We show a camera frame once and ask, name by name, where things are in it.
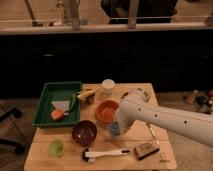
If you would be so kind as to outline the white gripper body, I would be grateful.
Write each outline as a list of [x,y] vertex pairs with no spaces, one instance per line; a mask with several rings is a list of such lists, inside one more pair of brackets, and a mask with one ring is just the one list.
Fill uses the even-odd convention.
[[131,118],[125,113],[118,111],[115,114],[115,122],[118,124],[119,134],[124,135],[131,128],[135,122],[135,119]]

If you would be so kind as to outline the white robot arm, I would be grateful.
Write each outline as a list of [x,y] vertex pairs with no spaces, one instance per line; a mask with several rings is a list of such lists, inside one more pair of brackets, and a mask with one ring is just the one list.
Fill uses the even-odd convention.
[[120,134],[125,134],[139,120],[213,147],[213,116],[152,105],[149,99],[141,88],[129,90],[121,99],[115,114]]

